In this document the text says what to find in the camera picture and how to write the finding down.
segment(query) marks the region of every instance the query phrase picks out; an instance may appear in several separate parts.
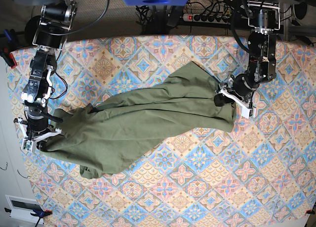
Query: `green cloth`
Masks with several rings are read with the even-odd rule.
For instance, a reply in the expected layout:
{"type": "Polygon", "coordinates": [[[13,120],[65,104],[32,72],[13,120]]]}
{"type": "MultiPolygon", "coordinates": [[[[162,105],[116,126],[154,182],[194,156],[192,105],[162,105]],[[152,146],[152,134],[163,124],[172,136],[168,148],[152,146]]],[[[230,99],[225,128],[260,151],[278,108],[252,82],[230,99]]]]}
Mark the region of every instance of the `green cloth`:
{"type": "Polygon", "coordinates": [[[56,110],[64,119],[56,126],[66,136],[50,138],[42,153],[79,164],[81,176],[92,179],[123,171],[165,138],[193,128],[230,132],[235,104],[214,105],[217,84],[191,62],[153,88],[113,96],[73,115],[56,110]]]}

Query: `patterned tablecloth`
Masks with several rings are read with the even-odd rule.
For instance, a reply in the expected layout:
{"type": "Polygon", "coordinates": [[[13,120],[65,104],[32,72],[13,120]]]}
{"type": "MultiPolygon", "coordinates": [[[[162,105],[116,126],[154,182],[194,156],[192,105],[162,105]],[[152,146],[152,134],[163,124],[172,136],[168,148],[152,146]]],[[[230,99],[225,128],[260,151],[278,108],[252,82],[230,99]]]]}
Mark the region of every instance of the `patterned tablecloth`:
{"type": "MultiPolygon", "coordinates": [[[[18,66],[7,69],[15,117],[23,116],[20,94],[34,54],[16,51],[18,66]]],[[[316,201],[316,51],[279,42],[276,58],[277,79],[255,93],[257,114],[238,115],[231,133],[193,129],[97,180],[82,178],[75,164],[23,154],[35,198],[53,211],[46,225],[249,227],[304,217],[316,201]]],[[[58,61],[68,93],[50,100],[49,110],[151,87],[189,61],[223,81],[243,72],[248,58],[230,37],[70,42],[58,61]]],[[[52,81],[55,95],[62,93],[62,81],[52,81]]]]}

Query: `white wall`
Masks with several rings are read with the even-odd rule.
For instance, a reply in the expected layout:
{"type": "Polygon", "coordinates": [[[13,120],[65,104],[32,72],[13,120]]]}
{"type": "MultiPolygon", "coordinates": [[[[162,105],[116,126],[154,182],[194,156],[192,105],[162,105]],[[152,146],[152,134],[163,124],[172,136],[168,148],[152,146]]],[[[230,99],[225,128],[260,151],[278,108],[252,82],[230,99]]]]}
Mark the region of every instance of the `white wall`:
{"type": "Polygon", "coordinates": [[[20,145],[13,124],[13,114],[9,99],[5,62],[0,58],[0,167],[8,167],[6,171],[0,170],[0,227],[33,227],[34,224],[19,222],[9,218],[4,208],[10,208],[5,195],[35,199],[30,182],[22,178],[17,170],[27,176],[25,171],[20,145]]]}

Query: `power strip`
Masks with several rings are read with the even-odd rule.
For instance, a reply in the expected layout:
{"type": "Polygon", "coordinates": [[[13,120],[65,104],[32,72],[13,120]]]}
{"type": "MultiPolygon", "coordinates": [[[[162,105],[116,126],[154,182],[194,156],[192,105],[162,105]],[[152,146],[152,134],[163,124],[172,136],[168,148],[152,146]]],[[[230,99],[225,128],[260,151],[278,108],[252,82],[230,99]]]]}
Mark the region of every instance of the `power strip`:
{"type": "Polygon", "coordinates": [[[183,20],[187,22],[202,22],[202,23],[227,23],[228,17],[220,17],[220,16],[207,16],[201,14],[183,14],[183,20]]]}

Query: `table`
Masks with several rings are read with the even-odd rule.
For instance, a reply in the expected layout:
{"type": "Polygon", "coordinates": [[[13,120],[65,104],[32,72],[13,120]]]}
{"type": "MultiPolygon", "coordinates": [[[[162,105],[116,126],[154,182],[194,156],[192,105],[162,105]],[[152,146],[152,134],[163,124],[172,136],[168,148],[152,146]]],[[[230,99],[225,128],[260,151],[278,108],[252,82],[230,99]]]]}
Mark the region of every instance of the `table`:
{"type": "MultiPolygon", "coordinates": [[[[14,52],[7,69],[15,117],[35,49],[14,52]]],[[[231,37],[141,36],[69,42],[58,60],[68,93],[49,111],[96,105],[151,87],[194,61],[219,81],[246,70],[231,37]]],[[[305,216],[316,201],[316,51],[278,42],[277,79],[255,93],[257,113],[231,133],[196,128],[166,139],[124,172],[88,180],[78,165],[23,154],[46,226],[249,227],[305,216]]],[[[54,76],[55,95],[65,86],[54,76]]]]}

